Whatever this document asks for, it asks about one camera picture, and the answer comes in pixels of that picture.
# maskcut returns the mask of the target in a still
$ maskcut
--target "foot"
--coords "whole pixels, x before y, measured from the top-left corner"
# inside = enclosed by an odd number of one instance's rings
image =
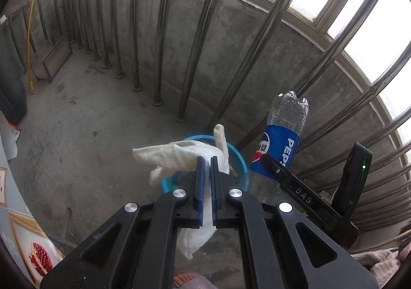
[[[179,286],[182,287],[187,282],[195,279],[197,276],[194,274],[180,274],[173,277],[174,282]]]

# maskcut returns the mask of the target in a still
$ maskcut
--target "metal screw head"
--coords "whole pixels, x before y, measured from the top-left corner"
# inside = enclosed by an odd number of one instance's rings
[[[287,202],[283,202],[280,203],[280,205],[278,206],[278,208],[282,211],[282,212],[290,212],[293,209],[293,206]]]
[[[176,189],[174,192],[173,192],[173,195],[175,196],[175,197],[184,197],[185,196],[185,190],[184,189]]]
[[[135,204],[134,202],[127,203],[124,206],[124,210],[127,211],[127,212],[134,212],[134,211],[137,210],[137,208],[138,208],[138,205]]]
[[[232,190],[229,191],[229,194],[230,194],[232,197],[240,197],[240,196],[242,195],[242,191],[239,190],[239,189],[237,189],[237,188],[234,188],[234,189],[232,189]]]

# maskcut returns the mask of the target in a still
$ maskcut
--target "white rag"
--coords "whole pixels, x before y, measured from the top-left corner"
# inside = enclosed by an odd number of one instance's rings
[[[165,145],[133,149],[133,155],[139,164],[157,165],[157,168],[150,174],[151,187],[158,185],[164,178],[177,171],[190,172],[196,170],[199,156],[207,160],[209,165],[211,158],[217,156],[219,171],[230,173],[229,150],[224,127],[221,124],[215,126],[214,138],[217,147],[195,140],[182,140]],[[200,229],[181,229],[177,237],[177,248],[189,260],[193,258],[193,253],[203,246],[216,230],[212,225],[209,176],[206,176],[204,183],[203,212],[203,226]]]

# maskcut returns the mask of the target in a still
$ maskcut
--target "blue bottle label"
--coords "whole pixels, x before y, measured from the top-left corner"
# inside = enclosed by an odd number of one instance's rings
[[[290,129],[280,127],[279,125],[267,125],[263,138],[253,156],[250,169],[276,180],[274,176],[262,167],[260,157],[268,153],[288,168],[297,150],[299,139],[299,136]]]

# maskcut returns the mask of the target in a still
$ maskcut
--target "poster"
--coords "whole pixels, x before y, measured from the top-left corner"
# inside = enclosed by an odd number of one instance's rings
[[[62,259],[63,255],[48,239],[33,217],[8,210],[17,249],[35,286]]]
[[[6,206],[6,177],[7,169],[0,167],[0,205],[3,207]]]

